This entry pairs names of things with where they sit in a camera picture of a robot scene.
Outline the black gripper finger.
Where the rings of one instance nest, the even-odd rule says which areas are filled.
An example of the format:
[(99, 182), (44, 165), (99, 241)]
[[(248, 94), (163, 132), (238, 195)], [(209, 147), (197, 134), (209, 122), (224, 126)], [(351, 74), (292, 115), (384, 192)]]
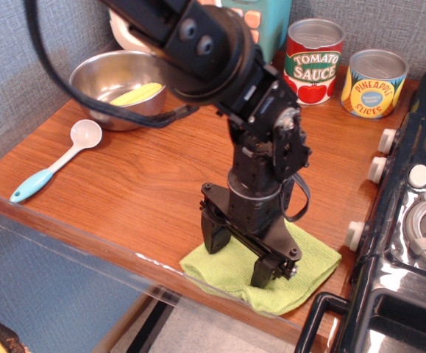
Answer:
[(209, 254), (219, 252), (230, 242), (231, 232), (223, 218), (202, 213), (201, 228), (205, 248)]
[(266, 287), (280, 275), (281, 262), (273, 257), (261, 257), (254, 264), (250, 285), (256, 288)]

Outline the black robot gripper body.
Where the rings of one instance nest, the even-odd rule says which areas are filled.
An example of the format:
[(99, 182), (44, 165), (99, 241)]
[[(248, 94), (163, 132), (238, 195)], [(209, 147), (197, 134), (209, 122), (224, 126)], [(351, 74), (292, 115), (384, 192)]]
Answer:
[(290, 279), (296, 274), (296, 262), (302, 257), (301, 249), (285, 225), (285, 212), (293, 187), (293, 182), (287, 182), (271, 193), (253, 197), (240, 195), (232, 188), (205, 183), (201, 211), (223, 218), (231, 238), (239, 240), (258, 259), (278, 259), (281, 274), (275, 279)]

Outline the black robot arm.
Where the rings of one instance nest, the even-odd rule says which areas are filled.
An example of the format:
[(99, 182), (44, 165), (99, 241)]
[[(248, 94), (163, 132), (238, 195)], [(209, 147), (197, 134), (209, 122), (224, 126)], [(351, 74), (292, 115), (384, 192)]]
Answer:
[(202, 233), (214, 254), (231, 238), (256, 254), (251, 284), (294, 275), (302, 253), (286, 210), (311, 150), (297, 96), (239, 15), (197, 1), (109, 1), (130, 32), (158, 57), (169, 90), (227, 116), (234, 148), (227, 186), (202, 186)]

